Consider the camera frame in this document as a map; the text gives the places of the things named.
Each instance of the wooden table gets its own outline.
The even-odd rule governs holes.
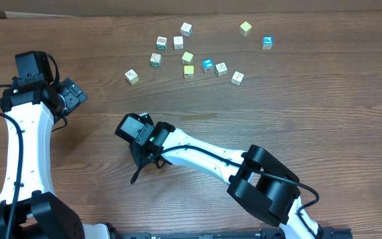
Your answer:
[[[253,25],[247,37],[238,32],[244,21]],[[183,22],[194,26],[184,38],[193,79],[183,77],[184,51],[173,50]],[[261,50],[263,35],[274,37],[271,50]],[[166,52],[156,50],[158,36],[168,38]],[[52,54],[62,78],[89,96],[51,139],[56,194],[82,222],[123,232],[267,227],[193,169],[152,165],[130,185],[136,166],[113,132],[126,113],[149,112],[221,147],[263,146],[320,193],[308,209],[319,224],[382,238],[382,12],[0,20],[0,84],[28,50]],[[161,68],[150,66],[153,52]],[[203,74],[205,58],[225,62],[227,75]],[[131,68],[140,78],[133,86]],[[236,70],[241,86],[231,84]],[[0,119],[0,192],[6,153]]]

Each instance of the small block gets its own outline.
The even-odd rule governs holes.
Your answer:
[[[184,38],[183,37],[173,37],[173,47],[174,49],[184,48]]]
[[[194,66],[184,66],[184,77],[185,78],[194,77]]]
[[[160,65],[162,64],[162,55],[153,53],[151,55],[150,62],[151,66],[160,67]]]
[[[231,83],[232,84],[236,84],[237,86],[241,85],[241,83],[243,82],[243,78],[244,78],[244,74],[242,73],[239,73],[239,72],[235,72],[232,76],[232,81]]]
[[[156,42],[156,47],[159,50],[166,50],[167,38],[166,37],[158,37]]]
[[[210,59],[210,58],[209,59],[205,59],[205,60],[202,61],[202,64],[203,64],[203,71],[204,71],[204,73],[213,70],[212,59]]]
[[[263,37],[262,49],[269,50],[273,46],[273,37]]]
[[[248,22],[244,22],[239,26],[239,33],[243,36],[247,36],[251,32],[251,25]]]
[[[182,27],[180,28],[180,34],[186,37],[189,37],[191,33],[192,33],[192,25],[188,23],[182,24]]]
[[[216,71],[216,74],[217,74],[218,76],[226,75],[227,70],[228,70],[228,69],[226,68],[226,65],[225,65],[224,62],[215,65],[215,71]]]
[[[184,55],[182,56],[182,63],[183,64],[192,64],[192,57],[194,55],[189,53],[189,52],[185,52]]]
[[[139,80],[138,74],[130,69],[128,72],[125,73],[126,79],[129,81],[129,83],[134,84]]]

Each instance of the printed symbol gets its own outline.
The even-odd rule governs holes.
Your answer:
[[[159,61],[159,59],[160,59],[160,55],[156,55],[156,54],[155,54],[155,55],[153,56],[153,60],[154,60],[154,61]]]
[[[272,44],[272,37],[264,37],[263,40],[265,44]]]

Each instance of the yellow cube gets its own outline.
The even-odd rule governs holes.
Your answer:
[[[185,52],[184,55],[182,56],[182,63],[183,64],[192,64],[192,57],[194,55],[189,53],[189,52]]]
[[[239,33],[243,36],[247,36],[251,32],[251,25],[248,22],[244,22],[239,26]]]
[[[184,66],[184,77],[185,78],[194,77],[194,66]]]

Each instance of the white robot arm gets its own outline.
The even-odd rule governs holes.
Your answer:
[[[23,186],[20,188],[19,201],[32,197],[33,192],[51,192],[55,195],[52,186],[50,171],[50,136],[54,125],[54,116],[45,104],[32,104],[31,102],[12,107],[6,114],[12,117],[23,130]],[[14,182],[17,174],[19,160],[19,140],[14,125],[7,121],[8,127],[8,154],[7,172],[3,190],[0,194],[0,203],[13,202]]]
[[[131,152],[139,170],[149,163],[149,161],[159,165],[158,160],[161,160],[164,161],[164,163],[192,167],[219,179],[226,185],[231,185],[231,183],[234,182],[235,176],[239,174],[240,169],[237,165],[243,165],[245,161],[243,157],[246,155],[245,151],[216,147],[197,140],[168,123],[158,122],[157,125],[154,126],[148,114],[141,114],[139,116],[136,114],[127,114],[119,124],[115,133],[131,143]],[[271,160],[273,158],[267,151],[260,147],[258,148],[260,150],[254,146],[254,149],[259,150],[258,153],[261,152],[266,155],[266,157],[263,157],[263,160]],[[226,159],[230,163],[220,161],[218,157]],[[272,160],[273,162],[267,163],[277,165],[278,168],[282,167],[279,169],[280,171],[286,170],[285,166],[279,163],[275,158]],[[290,188],[281,187],[278,185],[285,185],[285,183],[263,179],[263,177],[261,177],[261,180],[259,180],[255,188],[248,183],[252,175],[253,173],[250,172],[248,177],[245,178],[247,181],[246,185],[240,185],[244,182],[236,182],[236,185],[233,186],[235,190],[230,187],[228,188],[228,193],[253,216],[272,226],[280,226],[286,238],[315,239],[316,235],[321,232],[319,225],[310,219],[304,209],[300,211],[304,222],[297,216],[297,210],[302,206],[301,198],[299,197],[300,191],[297,190],[298,193],[296,194],[281,192],[288,189],[295,191],[296,186]],[[136,178],[137,173],[131,182],[135,182]],[[263,202],[251,202],[252,200],[257,200],[257,197],[261,197],[261,199],[270,203],[272,207],[266,209],[261,206],[261,208],[258,208],[259,204],[263,204]]]

